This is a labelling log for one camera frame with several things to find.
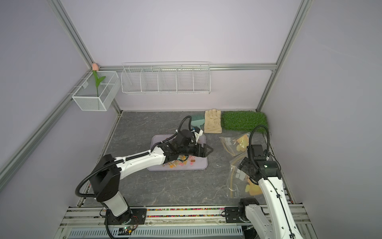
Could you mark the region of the small white mesh basket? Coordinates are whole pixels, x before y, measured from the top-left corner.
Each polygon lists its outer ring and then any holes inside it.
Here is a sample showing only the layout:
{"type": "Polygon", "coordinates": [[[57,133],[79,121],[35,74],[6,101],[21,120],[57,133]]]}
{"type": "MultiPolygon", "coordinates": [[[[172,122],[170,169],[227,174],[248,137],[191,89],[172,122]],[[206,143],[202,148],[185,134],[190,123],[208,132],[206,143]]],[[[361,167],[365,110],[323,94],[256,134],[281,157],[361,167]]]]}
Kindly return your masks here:
{"type": "Polygon", "coordinates": [[[121,88],[121,80],[115,71],[98,71],[98,76],[105,76],[99,85],[99,97],[96,94],[95,79],[90,73],[81,86],[72,95],[72,99],[82,111],[106,112],[121,88]]]}

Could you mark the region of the pile of loose candies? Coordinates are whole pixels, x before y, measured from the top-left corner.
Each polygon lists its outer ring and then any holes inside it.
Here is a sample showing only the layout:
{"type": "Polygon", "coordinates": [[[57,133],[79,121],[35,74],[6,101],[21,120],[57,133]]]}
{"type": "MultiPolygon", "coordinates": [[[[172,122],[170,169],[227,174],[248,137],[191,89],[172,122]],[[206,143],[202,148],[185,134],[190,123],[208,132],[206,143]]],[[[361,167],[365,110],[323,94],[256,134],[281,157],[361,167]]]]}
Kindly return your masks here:
{"type": "Polygon", "coordinates": [[[170,169],[175,169],[177,167],[183,167],[186,166],[187,164],[193,165],[196,162],[194,156],[185,156],[185,155],[180,155],[177,160],[168,162],[163,164],[163,167],[168,167],[170,169]]]}

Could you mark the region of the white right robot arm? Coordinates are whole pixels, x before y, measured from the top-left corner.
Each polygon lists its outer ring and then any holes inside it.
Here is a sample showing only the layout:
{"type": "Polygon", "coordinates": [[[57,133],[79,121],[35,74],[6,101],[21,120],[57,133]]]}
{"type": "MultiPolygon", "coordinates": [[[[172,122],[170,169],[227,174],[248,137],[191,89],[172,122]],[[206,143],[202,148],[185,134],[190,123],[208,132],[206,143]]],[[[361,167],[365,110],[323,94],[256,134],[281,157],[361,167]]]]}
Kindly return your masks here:
{"type": "Polygon", "coordinates": [[[238,169],[248,175],[250,181],[257,184],[265,197],[270,220],[261,207],[249,200],[242,200],[241,217],[248,220],[260,239],[301,239],[297,225],[287,203],[279,164],[267,160],[270,152],[270,133],[266,126],[258,125],[250,133],[247,156],[238,169]],[[252,144],[254,133],[263,128],[267,137],[267,148],[252,144]]]}

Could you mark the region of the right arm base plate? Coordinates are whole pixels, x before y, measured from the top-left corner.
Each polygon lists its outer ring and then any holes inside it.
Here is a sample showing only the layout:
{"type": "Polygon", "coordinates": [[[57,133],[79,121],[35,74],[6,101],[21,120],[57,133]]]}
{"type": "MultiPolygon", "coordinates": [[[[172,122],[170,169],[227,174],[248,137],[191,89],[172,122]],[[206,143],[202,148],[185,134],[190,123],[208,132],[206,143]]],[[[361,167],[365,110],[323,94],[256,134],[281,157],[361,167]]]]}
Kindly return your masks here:
{"type": "Polygon", "coordinates": [[[222,215],[227,223],[247,223],[245,213],[240,207],[225,207],[222,215]]]}

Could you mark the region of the beige work glove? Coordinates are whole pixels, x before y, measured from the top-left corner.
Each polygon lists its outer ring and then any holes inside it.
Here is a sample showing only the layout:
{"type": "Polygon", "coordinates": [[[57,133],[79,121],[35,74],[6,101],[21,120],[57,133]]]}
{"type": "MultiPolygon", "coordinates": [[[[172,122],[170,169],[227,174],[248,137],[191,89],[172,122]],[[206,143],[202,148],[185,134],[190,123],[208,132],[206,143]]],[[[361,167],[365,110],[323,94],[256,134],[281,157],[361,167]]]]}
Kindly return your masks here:
{"type": "Polygon", "coordinates": [[[222,133],[221,110],[211,109],[205,111],[204,132],[212,134],[222,133]]]}

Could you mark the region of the pink artificial tulip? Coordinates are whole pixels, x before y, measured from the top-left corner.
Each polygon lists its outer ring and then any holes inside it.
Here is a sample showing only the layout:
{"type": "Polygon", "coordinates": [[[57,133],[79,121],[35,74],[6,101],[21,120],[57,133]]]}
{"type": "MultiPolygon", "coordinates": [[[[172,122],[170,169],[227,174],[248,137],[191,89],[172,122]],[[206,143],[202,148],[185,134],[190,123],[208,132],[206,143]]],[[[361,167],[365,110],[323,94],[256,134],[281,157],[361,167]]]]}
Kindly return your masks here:
{"type": "Polygon", "coordinates": [[[99,77],[97,72],[99,71],[99,66],[96,64],[96,63],[93,63],[92,64],[92,74],[93,74],[93,77],[95,79],[95,87],[96,87],[96,94],[97,94],[97,97],[99,97],[99,91],[98,91],[98,88],[99,88],[99,85],[104,81],[104,79],[106,78],[105,76],[101,76],[99,77]]]}

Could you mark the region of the ziploc bag of candies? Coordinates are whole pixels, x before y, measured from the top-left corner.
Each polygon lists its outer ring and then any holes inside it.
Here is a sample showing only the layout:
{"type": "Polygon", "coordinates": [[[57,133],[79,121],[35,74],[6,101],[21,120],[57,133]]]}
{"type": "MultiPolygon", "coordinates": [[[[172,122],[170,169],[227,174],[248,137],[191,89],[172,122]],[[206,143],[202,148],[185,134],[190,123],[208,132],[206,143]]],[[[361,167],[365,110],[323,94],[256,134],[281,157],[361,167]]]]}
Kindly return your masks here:
{"type": "Polygon", "coordinates": [[[248,175],[238,169],[238,166],[246,157],[245,153],[235,156],[230,161],[230,173],[227,179],[227,197],[244,198],[250,196],[248,175]]]}
{"type": "Polygon", "coordinates": [[[245,193],[247,193],[248,195],[250,196],[259,196],[259,195],[262,195],[263,192],[261,190],[261,188],[257,185],[257,184],[254,184],[249,176],[247,174],[245,174],[243,171],[237,169],[236,170],[236,178],[239,179],[240,182],[245,182],[245,193]]]}
{"type": "Polygon", "coordinates": [[[249,145],[250,133],[244,133],[237,136],[220,136],[220,142],[223,148],[231,155],[237,156],[247,151],[249,145]]]}

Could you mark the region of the green artificial grass mat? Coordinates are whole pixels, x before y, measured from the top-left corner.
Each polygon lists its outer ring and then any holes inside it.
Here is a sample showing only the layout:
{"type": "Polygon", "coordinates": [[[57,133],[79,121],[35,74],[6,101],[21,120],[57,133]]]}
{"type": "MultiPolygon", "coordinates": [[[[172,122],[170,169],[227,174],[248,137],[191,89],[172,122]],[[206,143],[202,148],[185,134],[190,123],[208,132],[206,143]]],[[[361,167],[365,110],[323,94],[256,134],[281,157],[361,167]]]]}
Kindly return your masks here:
{"type": "Polygon", "coordinates": [[[259,125],[269,127],[267,116],[261,112],[225,111],[221,115],[221,126],[226,130],[249,132],[259,125]]]}

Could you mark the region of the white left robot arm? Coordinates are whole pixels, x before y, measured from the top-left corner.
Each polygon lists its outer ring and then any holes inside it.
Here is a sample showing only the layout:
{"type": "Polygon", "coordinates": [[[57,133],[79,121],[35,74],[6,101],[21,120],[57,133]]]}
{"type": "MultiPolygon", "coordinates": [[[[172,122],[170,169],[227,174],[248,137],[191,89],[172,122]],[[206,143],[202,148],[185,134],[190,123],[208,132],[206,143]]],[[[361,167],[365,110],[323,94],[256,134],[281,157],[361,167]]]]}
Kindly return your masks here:
{"type": "Polygon", "coordinates": [[[119,191],[120,180],[151,166],[178,161],[180,156],[208,157],[213,148],[198,142],[203,134],[200,127],[189,123],[186,129],[180,125],[173,135],[155,143],[147,151],[123,157],[104,155],[76,187],[75,195],[95,198],[115,217],[126,215],[130,207],[119,191]]]}

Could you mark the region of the green hand broom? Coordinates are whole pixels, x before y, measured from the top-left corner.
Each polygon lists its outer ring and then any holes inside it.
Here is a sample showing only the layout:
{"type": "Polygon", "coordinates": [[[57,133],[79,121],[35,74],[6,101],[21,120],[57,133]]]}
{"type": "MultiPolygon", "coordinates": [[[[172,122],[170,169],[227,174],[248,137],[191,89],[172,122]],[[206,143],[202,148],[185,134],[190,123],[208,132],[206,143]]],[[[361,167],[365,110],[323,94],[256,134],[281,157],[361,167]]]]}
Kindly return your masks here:
{"type": "Polygon", "coordinates": [[[205,117],[204,115],[194,115],[192,116],[191,125],[193,127],[201,127],[205,124],[205,117]]]}

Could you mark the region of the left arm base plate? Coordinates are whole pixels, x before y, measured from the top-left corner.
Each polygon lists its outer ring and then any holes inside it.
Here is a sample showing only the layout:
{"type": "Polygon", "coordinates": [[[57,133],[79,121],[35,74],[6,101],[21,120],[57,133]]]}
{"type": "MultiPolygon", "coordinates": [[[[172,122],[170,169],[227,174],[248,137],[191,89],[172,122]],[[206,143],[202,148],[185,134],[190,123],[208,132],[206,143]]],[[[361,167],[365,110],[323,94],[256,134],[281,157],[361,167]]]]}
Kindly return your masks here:
{"type": "Polygon", "coordinates": [[[146,220],[146,208],[132,208],[116,217],[110,209],[107,209],[105,224],[108,225],[143,225],[146,220]]]}

